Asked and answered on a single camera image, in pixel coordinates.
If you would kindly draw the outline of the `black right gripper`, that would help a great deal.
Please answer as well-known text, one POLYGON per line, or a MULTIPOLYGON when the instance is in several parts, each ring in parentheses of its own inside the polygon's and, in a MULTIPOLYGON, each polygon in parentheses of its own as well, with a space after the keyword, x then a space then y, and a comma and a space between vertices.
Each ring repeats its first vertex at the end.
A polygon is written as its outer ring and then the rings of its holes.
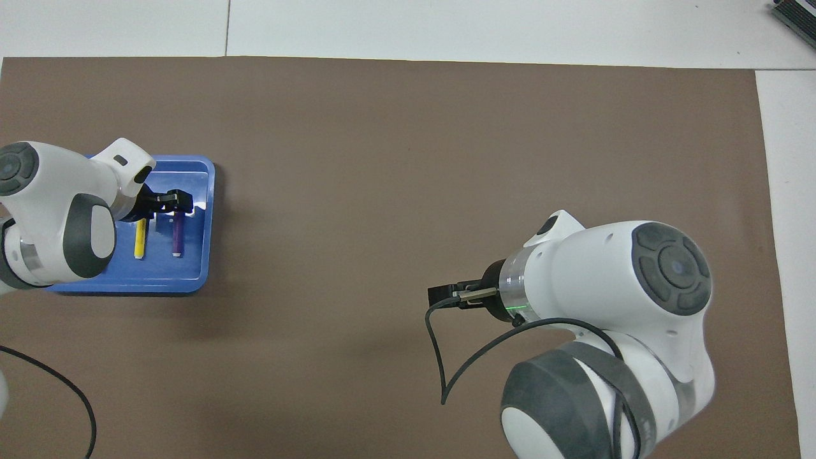
POLYGON ((441 300, 457 296, 461 291, 475 291, 480 288, 495 288, 496 292, 490 296, 477 299, 463 299, 460 302, 461 310, 486 308, 492 316, 507 316, 507 310, 499 294, 499 281, 502 265, 506 259, 498 259, 487 267, 480 280, 466 280, 454 284, 443 284, 428 288, 428 306, 433 306, 441 300))

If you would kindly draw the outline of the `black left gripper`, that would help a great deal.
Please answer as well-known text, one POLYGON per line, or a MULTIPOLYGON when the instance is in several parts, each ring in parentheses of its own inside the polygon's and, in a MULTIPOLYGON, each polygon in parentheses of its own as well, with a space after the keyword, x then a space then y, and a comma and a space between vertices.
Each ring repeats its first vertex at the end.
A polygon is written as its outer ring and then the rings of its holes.
POLYGON ((151 220, 155 215, 176 213, 192 213, 193 197, 191 194, 172 189, 163 194, 157 194, 147 185, 143 184, 139 193, 135 197, 133 207, 124 217, 120 217, 122 222, 137 222, 141 220, 151 220))

